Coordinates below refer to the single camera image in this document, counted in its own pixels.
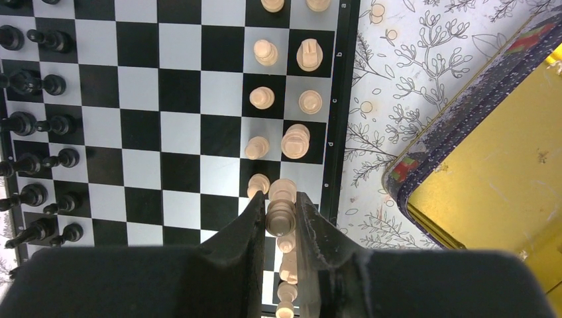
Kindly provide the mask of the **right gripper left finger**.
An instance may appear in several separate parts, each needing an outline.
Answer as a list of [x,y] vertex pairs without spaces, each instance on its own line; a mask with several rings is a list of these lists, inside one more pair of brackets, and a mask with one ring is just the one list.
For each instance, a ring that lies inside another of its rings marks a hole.
[[260,317],[264,195],[197,246],[46,248],[16,273],[2,317]]

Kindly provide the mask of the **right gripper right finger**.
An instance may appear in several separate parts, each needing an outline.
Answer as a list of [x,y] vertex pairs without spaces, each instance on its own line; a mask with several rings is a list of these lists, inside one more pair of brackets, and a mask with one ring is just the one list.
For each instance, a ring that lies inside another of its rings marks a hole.
[[302,317],[554,317],[535,276],[493,250],[369,249],[296,196]]

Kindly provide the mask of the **black white chess board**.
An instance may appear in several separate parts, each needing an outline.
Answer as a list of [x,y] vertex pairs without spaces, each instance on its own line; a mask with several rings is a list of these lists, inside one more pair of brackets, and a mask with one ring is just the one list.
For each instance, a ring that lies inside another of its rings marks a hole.
[[[8,114],[76,120],[75,131],[64,136],[13,134],[9,158],[64,148],[81,156],[74,168],[15,174],[14,180],[19,187],[43,184],[49,203],[77,189],[81,206],[54,220],[58,230],[79,223],[85,231],[80,246],[205,241],[244,209],[248,181],[258,173],[294,180],[329,214],[336,194],[330,181],[341,172],[325,138],[337,130],[330,109],[347,86],[343,45],[357,32],[359,6],[332,1],[315,13],[305,1],[285,1],[269,13],[260,1],[2,1],[2,25],[58,30],[74,41],[68,53],[29,40],[18,51],[1,51],[7,74],[28,70],[66,81],[59,96],[4,89]],[[307,38],[323,50],[312,72],[296,60]],[[260,39],[277,47],[272,66],[255,59]],[[249,101],[261,86],[274,92],[267,109]],[[316,114],[298,105],[307,90],[322,98]],[[290,159],[281,142],[295,124],[309,129],[309,150]],[[245,148],[256,136],[270,149],[251,160]]]

